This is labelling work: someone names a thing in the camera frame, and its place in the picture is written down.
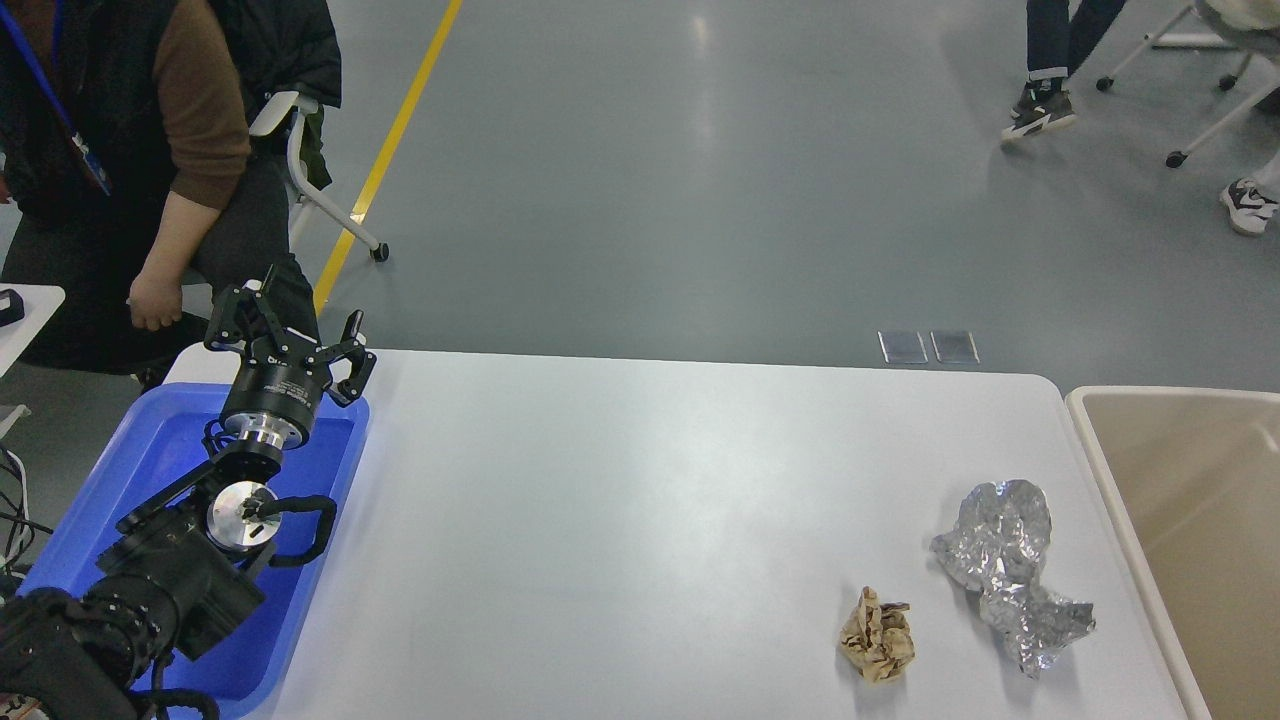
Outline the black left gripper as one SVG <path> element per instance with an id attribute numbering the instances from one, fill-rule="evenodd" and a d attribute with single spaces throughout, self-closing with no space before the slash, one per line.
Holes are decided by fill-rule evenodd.
<path id="1" fill-rule="evenodd" d="M 312 434 L 325 393 L 348 407 L 364 397 L 378 363 L 365 343 L 364 310 L 353 310 L 340 338 L 320 346 L 287 336 L 270 302 L 271 281 L 246 281 L 214 300 L 204 347 L 242 354 L 223 406 L 224 430 L 276 447 L 301 447 Z"/>

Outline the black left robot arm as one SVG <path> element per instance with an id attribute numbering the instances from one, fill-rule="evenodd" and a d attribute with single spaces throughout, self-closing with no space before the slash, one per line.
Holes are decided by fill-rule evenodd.
<path id="1" fill-rule="evenodd" d="M 283 325 L 270 281 L 218 295 L 205 346 L 239 355 L 207 459 L 122 518 L 82 596 L 40 587 L 3 606 L 3 711 L 19 719 L 166 719 L 221 710 L 209 693 L 168 688 L 177 655 L 197 660 L 266 601 L 259 574 L 302 568 L 329 546 L 339 503 L 269 486 L 306 445 L 323 397 L 364 396 L 376 356 L 349 314 L 333 345 Z"/>

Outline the person left hand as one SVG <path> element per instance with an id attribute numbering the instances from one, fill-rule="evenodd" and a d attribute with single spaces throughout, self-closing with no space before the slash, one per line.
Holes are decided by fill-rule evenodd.
<path id="1" fill-rule="evenodd" d="M 127 305 L 131 323 L 142 331 L 174 327 L 183 318 L 183 270 L 145 266 L 132 281 Z"/>

